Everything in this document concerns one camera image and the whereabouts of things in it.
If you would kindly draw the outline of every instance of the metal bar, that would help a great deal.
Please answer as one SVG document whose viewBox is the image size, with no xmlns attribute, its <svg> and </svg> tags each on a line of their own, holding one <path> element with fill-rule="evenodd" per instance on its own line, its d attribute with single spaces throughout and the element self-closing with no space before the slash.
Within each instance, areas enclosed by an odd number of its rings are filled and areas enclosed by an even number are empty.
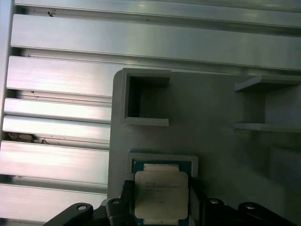
<svg viewBox="0 0 301 226">
<path fill-rule="evenodd" d="M 300 27 L 297 13 L 147 0 L 16 0 L 16 5 Z"/>
<path fill-rule="evenodd" d="M 106 185 L 109 152 L 3 141 L 0 174 Z"/>
<path fill-rule="evenodd" d="M 12 115 L 4 117 L 3 131 L 60 136 L 62 139 L 76 137 L 77 140 L 90 139 L 100 143 L 110 140 L 109 124 Z"/>
<path fill-rule="evenodd" d="M 11 56 L 7 88 L 111 97 L 114 75 L 121 69 L 117 64 Z"/>
<path fill-rule="evenodd" d="M 9 115 L 108 124 L 111 122 L 111 108 L 109 107 L 61 104 L 10 98 L 6 98 L 5 100 L 4 113 Z"/>
<path fill-rule="evenodd" d="M 0 185 L 0 216 L 46 222 L 75 203 L 86 202 L 97 208 L 105 199 L 105 194 Z"/>
<path fill-rule="evenodd" d="M 298 37 L 190 27 L 14 15 L 11 45 L 301 69 L 299 52 L 296 51 L 301 46 Z"/>
<path fill-rule="evenodd" d="M 0 128 L 3 124 L 4 99 L 6 97 L 6 80 L 8 56 L 10 54 L 10 37 L 13 17 L 13 0 L 0 1 Z"/>
</svg>

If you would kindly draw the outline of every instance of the metal surface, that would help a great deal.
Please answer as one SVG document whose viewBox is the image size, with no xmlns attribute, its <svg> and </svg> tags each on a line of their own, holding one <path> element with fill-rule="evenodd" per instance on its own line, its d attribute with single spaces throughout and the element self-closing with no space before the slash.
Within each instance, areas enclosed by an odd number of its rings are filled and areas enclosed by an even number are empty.
<svg viewBox="0 0 301 226">
<path fill-rule="evenodd" d="M 111 97 L 113 75 L 120 69 L 115 64 L 11 56 L 7 88 Z"/>
<path fill-rule="evenodd" d="M 301 40 L 297 37 L 105 20 L 14 15 L 11 45 L 301 69 L 298 61 Z"/>
<path fill-rule="evenodd" d="M 86 202 L 98 208 L 104 199 L 105 194 L 0 185 L 0 216 L 46 222 L 74 203 Z"/>
<path fill-rule="evenodd" d="M 1 143 L 0 174 L 106 185 L 108 165 L 108 151 Z"/>
<path fill-rule="evenodd" d="M 4 98 L 7 94 L 6 80 L 8 69 L 8 56 L 10 54 L 10 35 L 13 16 L 13 1 L 0 1 L 0 128 L 3 123 Z"/>
<path fill-rule="evenodd" d="M 99 142 L 110 140 L 110 125 L 108 124 L 12 115 L 4 117 L 3 131 L 77 137 L 78 139 L 91 139 Z"/>
<path fill-rule="evenodd" d="M 4 113 L 28 117 L 108 123 L 111 108 L 53 102 L 5 99 Z"/>
<path fill-rule="evenodd" d="M 218 200 L 217 200 L 217 199 L 210 199 L 210 202 L 211 202 L 212 204 L 218 204 Z"/>
<path fill-rule="evenodd" d="M 300 27 L 297 13 L 147 0 L 16 0 L 16 5 Z"/>
<path fill-rule="evenodd" d="M 255 207 L 253 205 L 251 205 L 251 204 L 247 204 L 246 207 L 249 210 L 254 210 L 255 209 Z"/>
</svg>

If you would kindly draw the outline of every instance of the screw hole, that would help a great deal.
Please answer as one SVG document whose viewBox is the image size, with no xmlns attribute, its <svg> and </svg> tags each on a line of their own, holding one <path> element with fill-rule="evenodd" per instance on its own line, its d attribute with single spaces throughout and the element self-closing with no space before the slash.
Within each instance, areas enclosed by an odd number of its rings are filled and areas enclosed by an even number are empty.
<svg viewBox="0 0 301 226">
<path fill-rule="evenodd" d="M 87 207 L 86 206 L 79 206 L 77 207 L 78 210 L 85 210 Z"/>
</svg>

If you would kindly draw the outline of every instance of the gray plastic bracket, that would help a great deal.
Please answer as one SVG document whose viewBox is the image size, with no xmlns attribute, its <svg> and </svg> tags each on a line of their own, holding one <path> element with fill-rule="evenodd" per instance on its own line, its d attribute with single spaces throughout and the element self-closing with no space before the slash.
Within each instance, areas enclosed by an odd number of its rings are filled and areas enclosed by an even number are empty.
<svg viewBox="0 0 301 226">
<path fill-rule="evenodd" d="M 166 88 L 171 78 L 170 70 L 124 68 L 122 70 L 122 97 L 120 121 L 123 124 L 143 126 L 169 126 L 169 119 L 145 117 L 142 107 L 147 106 L 143 98 L 146 90 Z"/>
</svg>

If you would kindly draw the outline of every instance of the debris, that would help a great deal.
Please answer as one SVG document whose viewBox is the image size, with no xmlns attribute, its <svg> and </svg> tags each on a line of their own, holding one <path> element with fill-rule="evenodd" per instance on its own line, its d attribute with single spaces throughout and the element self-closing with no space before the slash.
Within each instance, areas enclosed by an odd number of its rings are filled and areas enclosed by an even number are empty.
<svg viewBox="0 0 301 226">
<path fill-rule="evenodd" d="M 31 135 L 31 134 L 9 132 L 8 135 L 14 141 L 25 142 L 25 143 L 33 142 L 33 135 Z"/>
</svg>

